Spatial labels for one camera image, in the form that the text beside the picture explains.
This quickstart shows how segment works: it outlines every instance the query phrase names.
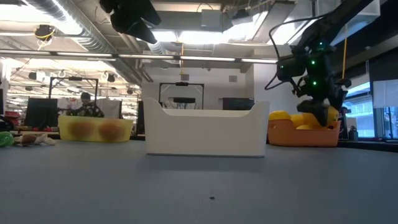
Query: gray tabletop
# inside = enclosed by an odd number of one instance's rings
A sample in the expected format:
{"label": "gray tabletop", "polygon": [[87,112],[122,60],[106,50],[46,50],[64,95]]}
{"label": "gray tabletop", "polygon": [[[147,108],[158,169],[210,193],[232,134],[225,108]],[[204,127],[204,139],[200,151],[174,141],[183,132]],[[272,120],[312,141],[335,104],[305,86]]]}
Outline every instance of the gray tabletop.
{"label": "gray tabletop", "polygon": [[0,223],[398,223],[398,154],[268,146],[148,156],[145,142],[0,150]]}

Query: yellow container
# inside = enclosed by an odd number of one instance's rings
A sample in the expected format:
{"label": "yellow container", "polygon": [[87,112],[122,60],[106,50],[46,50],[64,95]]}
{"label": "yellow container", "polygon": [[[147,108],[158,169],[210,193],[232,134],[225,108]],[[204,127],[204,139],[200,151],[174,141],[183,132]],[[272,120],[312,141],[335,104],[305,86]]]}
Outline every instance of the yellow container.
{"label": "yellow container", "polygon": [[59,116],[62,140],[124,142],[130,140],[132,120]]}

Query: white bin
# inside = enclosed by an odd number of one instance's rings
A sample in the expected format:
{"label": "white bin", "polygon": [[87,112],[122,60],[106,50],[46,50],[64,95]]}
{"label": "white bin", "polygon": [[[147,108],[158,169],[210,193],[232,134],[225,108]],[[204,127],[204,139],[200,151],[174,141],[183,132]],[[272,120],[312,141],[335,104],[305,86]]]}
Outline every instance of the white bin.
{"label": "white bin", "polygon": [[148,154],[263,157],[269,103],[250,111],[163,109],[144,99]]}

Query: orange tray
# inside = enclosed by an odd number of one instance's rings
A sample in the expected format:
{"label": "orange tray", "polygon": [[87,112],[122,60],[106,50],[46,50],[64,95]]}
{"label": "orange tray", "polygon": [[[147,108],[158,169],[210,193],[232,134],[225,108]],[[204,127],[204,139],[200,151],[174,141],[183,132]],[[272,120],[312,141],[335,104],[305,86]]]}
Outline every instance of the orange tray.
{"label": "orange tray", "polygon": [[336,147],[340,121],[327,130],[297,130],[289,119],[268,122],[269,143],[276,146]]}

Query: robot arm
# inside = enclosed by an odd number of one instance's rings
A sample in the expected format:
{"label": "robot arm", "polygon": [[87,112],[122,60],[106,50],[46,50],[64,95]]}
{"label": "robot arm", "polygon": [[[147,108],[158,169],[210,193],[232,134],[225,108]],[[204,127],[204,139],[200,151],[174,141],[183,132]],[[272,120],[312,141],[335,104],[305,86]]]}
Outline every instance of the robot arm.
{"label": "robot arm", "polygon": [[[297,105],[299,112],[312,113],[322,126],[326,126],[328,108],[323,104],[328,99],[330,105],[339,110],[349,87],[349,80],[335,82],[328,54],[335,48],[330,42],[338,35],[344,25],[361,12],[373,0],[345,0],[334,11],[315,21],[302,34],[300,42],[292,48],[292,54],[280,57],[276,76],[282,82],[290,82],[298,97],[311,96]],[[292,77],[301,77],[296,84]]]}

